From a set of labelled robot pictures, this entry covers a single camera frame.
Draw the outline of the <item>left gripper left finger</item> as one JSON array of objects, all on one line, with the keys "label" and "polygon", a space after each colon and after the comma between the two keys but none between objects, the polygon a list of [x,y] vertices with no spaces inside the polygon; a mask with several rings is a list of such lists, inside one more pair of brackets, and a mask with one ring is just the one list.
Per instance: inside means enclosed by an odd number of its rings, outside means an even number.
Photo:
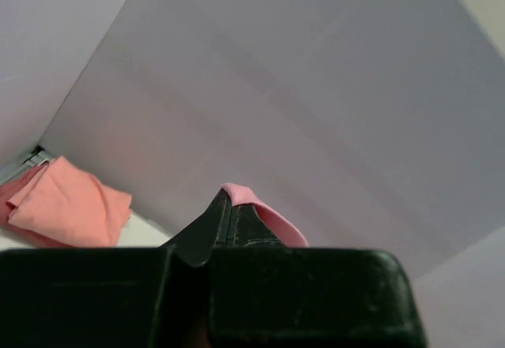
[{"label": "left gripper left finger", "polygon": [[224,244],[230,225],[232,202],[224,189],[220,189],[206,210],[188,226],[165,243],[187,264],[205,263],[215,245]]}]

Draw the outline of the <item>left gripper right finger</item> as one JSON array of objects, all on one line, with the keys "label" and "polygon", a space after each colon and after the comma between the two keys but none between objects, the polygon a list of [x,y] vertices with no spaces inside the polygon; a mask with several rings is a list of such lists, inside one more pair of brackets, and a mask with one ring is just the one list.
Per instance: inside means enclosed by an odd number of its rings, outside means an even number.
[{"label": "left gripper right finger", "polygon": [[252,204],[227,204],[219,224],[215,245],[253,247],[284,246],[259,217]]}]

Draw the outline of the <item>pink t shirt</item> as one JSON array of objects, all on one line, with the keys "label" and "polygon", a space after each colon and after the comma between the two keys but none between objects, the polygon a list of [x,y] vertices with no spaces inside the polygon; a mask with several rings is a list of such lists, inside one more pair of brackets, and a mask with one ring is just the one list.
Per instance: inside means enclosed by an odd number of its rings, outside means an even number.
[{"label": "pink t shirt", "polygon": [[222,189],[230,197],[233,206],[252,205],[261,221],[284,245],[296,248],[309,246],[295,225],[265,204],[249,187],[228,182],[222,185]]}]

